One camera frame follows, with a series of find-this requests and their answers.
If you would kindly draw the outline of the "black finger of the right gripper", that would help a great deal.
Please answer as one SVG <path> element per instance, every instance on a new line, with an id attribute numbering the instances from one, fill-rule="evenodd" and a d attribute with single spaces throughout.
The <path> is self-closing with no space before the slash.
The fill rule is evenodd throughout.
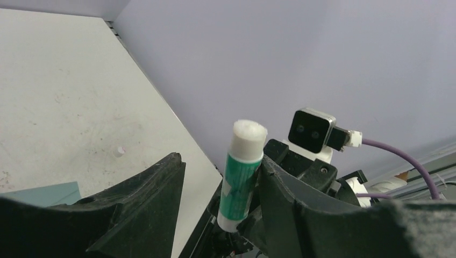
<path id="1" fill-rule="evenodd" d="M 266 143 L 263 152 L 284 171 L 325 194 L 329 193 L 334 185 L 336 167 L 319 158 L 309 159 L 293 151 L 290 144 L 271 139 Z"/>

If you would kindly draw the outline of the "teal envelope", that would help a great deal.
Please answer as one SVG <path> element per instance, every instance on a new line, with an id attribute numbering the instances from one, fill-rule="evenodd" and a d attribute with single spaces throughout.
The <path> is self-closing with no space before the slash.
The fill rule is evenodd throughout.
<path id="1" fill-rule="evenodd" d="M 40 207 L 71 205 L 82 198 L 77 182 L 6 192 L 2 193 L 1 197 Z"/>

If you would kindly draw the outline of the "green white glue stick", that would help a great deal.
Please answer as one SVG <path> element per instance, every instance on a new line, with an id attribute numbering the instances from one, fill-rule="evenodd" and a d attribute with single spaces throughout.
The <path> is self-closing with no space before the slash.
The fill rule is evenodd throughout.
<path id="1" fill-rule="evenodd" d="M 255 121 L 241 119 L 233 124 L 217 214 L 223 231 L 236 232 L 248 216 L 266 137 L 267 129 Z"/>

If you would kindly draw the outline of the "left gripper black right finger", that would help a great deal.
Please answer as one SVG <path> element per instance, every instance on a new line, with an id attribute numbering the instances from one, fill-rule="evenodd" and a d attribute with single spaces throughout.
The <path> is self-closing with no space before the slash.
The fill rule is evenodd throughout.
<path id="1" fill-rule="evenodd" d="M 455 202 L 330 197 L 265 157 L 259 195 L 269 257 L 455 257 Z"/>

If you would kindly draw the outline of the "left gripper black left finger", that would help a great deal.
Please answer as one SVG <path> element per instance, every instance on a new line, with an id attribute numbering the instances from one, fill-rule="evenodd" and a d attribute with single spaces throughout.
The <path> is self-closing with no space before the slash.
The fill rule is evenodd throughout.
<path id="1" fill-rule="evenodd" d="M 170 153 L 72 205 L 1 198 L 1 257 L 171 257 L 186 164 Z"/>

